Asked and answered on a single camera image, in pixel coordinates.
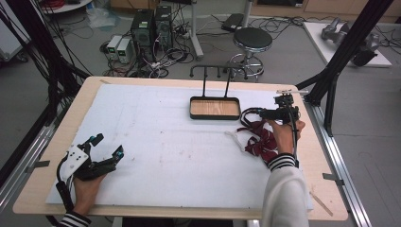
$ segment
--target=wooden table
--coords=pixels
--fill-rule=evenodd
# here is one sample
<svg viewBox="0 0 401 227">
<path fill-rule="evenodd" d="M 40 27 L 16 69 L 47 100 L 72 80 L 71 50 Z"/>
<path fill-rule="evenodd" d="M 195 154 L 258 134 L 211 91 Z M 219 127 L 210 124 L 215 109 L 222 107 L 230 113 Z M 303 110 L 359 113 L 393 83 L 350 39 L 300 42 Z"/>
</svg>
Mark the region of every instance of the wooden table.
<svg viewBox="0 0 401 227">
<path fill-rule="evenodd" d="M 141 86 L 166 86 L 201 88 L 199 80 L 177 79 L 126 79 L 91 77 L 86 79 L 76 99 L 44 152 L 41 161 L 50 161 L 48 167 L 36 168 L 27 181 L 22 193 L 14 204 L 17 214 L 64 214 L 62 205 L 45 203 L 46 197 L 56 178 L 56 168 L 65 151 L 75 138 L 78 127 L 92 105 L 98 88 L 102 84 L 132 84 Z M 226 82 L 208 81 L 208 88 L 225 89 Z M 293 85 L 240 83 L 230 84 L 232 89 L 277 91 L 296 90 Z M 325 160 L 317 134 L 313 129 L 301 96 L 294 94 L 294 105 L 298 106 L 301 119 L 306 123 L 303 137 L 298 144 L 298 155 L 302 160 L 306 183 L 313 200 L 314 209 L 308 213 L 309 219 L 345 220 L 348 218 L 340 192 L 333 181 L 323 178 L 323 173 L 331 173 Z M 167 218 L 231 218 L 260 219 L 260 209 L 234 208 L 182 208 L 96 205 L 90 215 L 116 217 L 167 217 Z"/>
</svg>

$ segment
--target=round stool seat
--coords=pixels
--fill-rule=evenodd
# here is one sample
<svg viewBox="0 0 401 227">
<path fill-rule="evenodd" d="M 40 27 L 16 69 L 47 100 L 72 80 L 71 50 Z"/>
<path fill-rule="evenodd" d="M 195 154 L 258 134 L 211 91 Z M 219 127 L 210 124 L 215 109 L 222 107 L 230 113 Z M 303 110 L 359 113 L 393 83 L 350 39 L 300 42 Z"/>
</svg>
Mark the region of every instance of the round stool seat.
<svg viewBox="0 0 401 227">
<path fill-rule="evenodd" d="M 252 52 L 263 52 L 270 48 L 271 35 L 259 28 L 245 27 L 234 33 L 234 43 L 238 47 Z"/>
</svg>

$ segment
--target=human hand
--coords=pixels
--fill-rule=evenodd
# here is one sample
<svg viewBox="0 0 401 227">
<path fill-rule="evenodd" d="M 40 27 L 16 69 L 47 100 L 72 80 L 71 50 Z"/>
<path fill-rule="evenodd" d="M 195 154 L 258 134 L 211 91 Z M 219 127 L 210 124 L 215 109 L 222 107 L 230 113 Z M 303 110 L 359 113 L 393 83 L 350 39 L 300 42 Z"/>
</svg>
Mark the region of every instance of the human hand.
<svg viewBox="0 0 401 227">
<path fill-rule="evenodd" d="M 74 179 L 74 187 L 76 192 L 76 204 L 74 212 L 86 216 L 94 206 L 97 191 L 100 183 L 106 177 L 106 174 L 95 178 L 91 181 L 84 182 L 78 178 Z"/>
<path fill-rule="evenodd" d="M 273 134 L 277 143 L 278 153 L 293 154 L 294 142 L 292 138 L 292 127 L 288 124 L 279 125 L 274 120 L 268 120 L 268 123 L 273 128 Z M 295 123 L 297 127 L 297 138 L 301 138 L 301 131 L 305 127 L 305 122 L 297 120 Z"/>
</svg>

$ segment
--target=sleeve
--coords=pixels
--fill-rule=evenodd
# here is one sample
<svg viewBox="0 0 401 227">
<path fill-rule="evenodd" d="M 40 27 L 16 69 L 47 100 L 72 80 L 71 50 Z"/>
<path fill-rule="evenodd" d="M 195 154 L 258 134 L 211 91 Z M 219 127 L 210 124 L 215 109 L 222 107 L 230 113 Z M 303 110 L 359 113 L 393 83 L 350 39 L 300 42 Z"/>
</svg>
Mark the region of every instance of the sleeve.
<svg viewBox="0 0 401 227">
<path fill-rule="evenodd" d="M 304 175 L 291 154 L 277 155 L 269 163 L 271 175 L 263 201 L 261 226 L 309 226 Z"/>
<path fill-rule="evenodd" d="M 91 221 L 88 218 L 74 211 L 69 211 L 64 215 L 57 227 L 88 227 L 90 224 Z"/>
</svg>

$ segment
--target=stool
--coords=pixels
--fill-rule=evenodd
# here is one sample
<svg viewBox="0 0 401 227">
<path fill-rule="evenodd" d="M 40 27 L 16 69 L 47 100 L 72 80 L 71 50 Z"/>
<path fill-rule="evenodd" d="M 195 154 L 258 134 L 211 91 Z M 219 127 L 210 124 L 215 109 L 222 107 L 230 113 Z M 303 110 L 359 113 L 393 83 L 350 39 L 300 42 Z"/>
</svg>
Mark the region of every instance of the stool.
<svg viewBox="0 0 401 227">
<path fill-rule="evenodd" d="M 236 74 L 248 77 L 257 77 L 264 72 L 263 62 L 255 57 L 254 53 L 260 53 L 271 47 L 271 35 L 259 28 L 245 27 L 234 33 L 234 44 L 244 50 L 244 54 L 237 54 L 230 59 L 230 63 L 235 63 L 244 67 L 246 74 L 242 70 L 233 70 L 232 78 Z"/>
</svg>

